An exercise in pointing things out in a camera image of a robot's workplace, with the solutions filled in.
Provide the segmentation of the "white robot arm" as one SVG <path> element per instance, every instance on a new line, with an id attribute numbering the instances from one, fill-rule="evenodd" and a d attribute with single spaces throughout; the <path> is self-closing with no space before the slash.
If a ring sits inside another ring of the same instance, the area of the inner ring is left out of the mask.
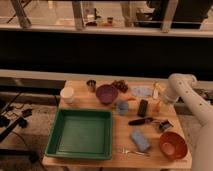
<path id="1" fill-rule="evenodd" d="M 165 104 L 181 98 L 202 125 L 192 159 L 192 171 L 213 171 L 213 106 L 198 95 L 193 87 L 197 79 L 191 74 L 171 74 L 162 93 Z"/>

